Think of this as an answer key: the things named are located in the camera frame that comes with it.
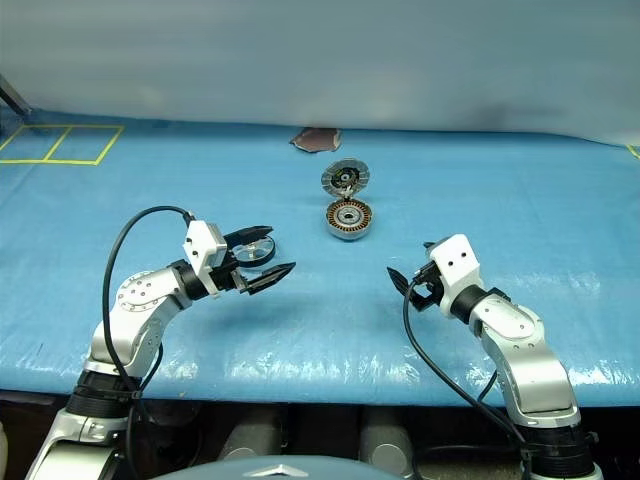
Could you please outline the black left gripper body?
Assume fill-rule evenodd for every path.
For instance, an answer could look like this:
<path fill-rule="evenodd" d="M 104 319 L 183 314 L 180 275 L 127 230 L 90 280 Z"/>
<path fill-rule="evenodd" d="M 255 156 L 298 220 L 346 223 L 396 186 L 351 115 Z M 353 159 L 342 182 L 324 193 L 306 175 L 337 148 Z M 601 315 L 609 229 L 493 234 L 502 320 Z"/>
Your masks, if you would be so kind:
<path fill-rule="evenodd" d="M 238 290 L 244 293 L 248 288 L 248 280 L 240 270 L 239 261 L 231 250 L 225 253 L 219 266 L 209 272 L 213 286 L 209 290 L 211 296 L 218 296 L 220 292 Z"/>

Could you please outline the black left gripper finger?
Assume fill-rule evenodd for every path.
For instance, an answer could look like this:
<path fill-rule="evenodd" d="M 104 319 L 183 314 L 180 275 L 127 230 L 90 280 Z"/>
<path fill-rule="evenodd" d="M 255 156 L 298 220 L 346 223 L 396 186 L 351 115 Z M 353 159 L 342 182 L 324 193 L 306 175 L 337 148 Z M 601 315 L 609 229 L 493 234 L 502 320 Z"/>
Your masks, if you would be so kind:
<path fill-rule="evenodd" d="M 255 225 L 226 234 L 224 240 L 228 246 L 249 245 L 268 236 L 272 231 L 271 226 Z"/>
<path fill-rule="evenodd" d="M 276 265 L 261 273 L 259 277 L 250 280 L 247 284 L 247 292 L 256 294 L 262 290 L 270 288 L 287 276 L 295 268 L 294 262 Z"/>

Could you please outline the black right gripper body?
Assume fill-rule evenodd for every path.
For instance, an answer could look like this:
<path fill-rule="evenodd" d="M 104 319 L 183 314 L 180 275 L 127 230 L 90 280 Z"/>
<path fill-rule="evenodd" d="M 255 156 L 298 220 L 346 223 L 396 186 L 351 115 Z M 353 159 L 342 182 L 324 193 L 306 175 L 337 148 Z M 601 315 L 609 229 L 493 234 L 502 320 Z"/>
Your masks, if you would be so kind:
<path fill-rule="evenodd" d="M 443 297 L 441 273 L 435 262 L 429 262 L 421 267 L 414 275 L 411 288 L 410 302 L 416 310 L 425 310 L 432 305 L 440 305 Z M 417 287 L 424 287 L 427 295 L 416 291 Z"/>

